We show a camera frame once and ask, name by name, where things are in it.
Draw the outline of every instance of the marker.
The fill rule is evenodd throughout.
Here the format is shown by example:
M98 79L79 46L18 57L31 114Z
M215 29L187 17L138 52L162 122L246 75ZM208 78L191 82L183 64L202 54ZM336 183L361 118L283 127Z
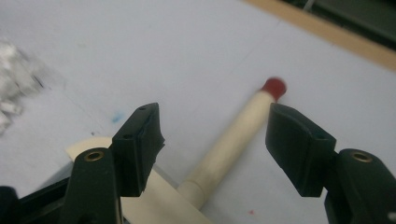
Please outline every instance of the marker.
M253 95L204 159L177 188L187 201L198 209L202 207L250 140L268 120L271 103L276 102L285 92L283 80L271 77Z

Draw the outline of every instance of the beige cylinder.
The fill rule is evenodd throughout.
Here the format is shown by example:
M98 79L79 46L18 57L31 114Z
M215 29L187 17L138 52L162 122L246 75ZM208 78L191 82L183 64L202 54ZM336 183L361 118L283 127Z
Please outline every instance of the beige cylinder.
M201 208L249 141L267 121L270 105L274 101L274 97L267 91L258 91L248 101L204 159L177 188L187 201L196 208Z

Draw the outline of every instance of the red tip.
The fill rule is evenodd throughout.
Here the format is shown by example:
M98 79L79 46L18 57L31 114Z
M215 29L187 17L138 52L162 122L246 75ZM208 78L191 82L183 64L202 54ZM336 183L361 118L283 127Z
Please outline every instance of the red tip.
M285 82L279 77L270 77L265 82L264 86L262 87L262 91L268 91L271 95L273 95L275 101L277 100L286 92L286 84Z

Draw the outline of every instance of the brown edge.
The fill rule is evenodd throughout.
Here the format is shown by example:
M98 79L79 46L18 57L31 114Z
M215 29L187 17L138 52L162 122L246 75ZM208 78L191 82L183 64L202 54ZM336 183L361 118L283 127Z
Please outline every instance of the brown edge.
M278 0L245 0L372 62L396 71L396 52Z

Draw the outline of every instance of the blue stain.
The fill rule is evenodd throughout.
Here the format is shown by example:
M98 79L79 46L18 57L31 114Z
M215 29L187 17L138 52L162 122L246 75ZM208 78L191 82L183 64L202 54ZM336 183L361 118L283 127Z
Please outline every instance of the blue stain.
M111 122L117 123L117 122L119 122L119 121L123 118L123 116L124 116L123 113L117 112L117 113L114 115L114 117L113 117L113 119L111 120Z

